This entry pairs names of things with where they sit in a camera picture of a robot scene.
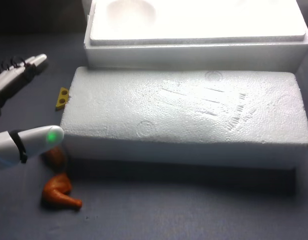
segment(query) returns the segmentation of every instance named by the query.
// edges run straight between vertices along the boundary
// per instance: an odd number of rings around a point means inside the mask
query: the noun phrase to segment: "brown chicken leg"
[[[82,201],[79,199],[71,198],[68,194],[72,189],[69,178],[66,173],[62,173],[52,177],[45,185],[42,197],[43,199],[53,205],[72,207],[80,209]]]

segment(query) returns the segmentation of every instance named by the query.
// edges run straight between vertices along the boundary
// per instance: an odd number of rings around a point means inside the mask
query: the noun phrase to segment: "gray table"
[[[49,68],[6,103],[0,132],[60,123],[83,34],[0,37],[0,59],[40,53]],[[297,76],[308,115],[308,56]],[[40,203],[53,172],[39,157],[0,171],[0,240],[308,240],[308,157],[296,171],[73,159],[68,174],[77,212]]]

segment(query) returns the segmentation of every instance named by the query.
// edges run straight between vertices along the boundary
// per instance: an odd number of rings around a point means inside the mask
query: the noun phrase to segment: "green light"
[[[49,132],[48,134],[47,134],[47,141],[48,142],[54,142],[54,141],[56,141],[57,140],[57,135],[56,135],[56,133],[54,133],[54,132]]]

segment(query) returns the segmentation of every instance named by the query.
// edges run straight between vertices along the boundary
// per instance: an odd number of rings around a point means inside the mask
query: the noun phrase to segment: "yellow block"
[[[62,87],[60,88],[57,103],[56,103],[56,111],[61,110],[65,107],[65,104],[68,101],[69,91],[68,89]]]

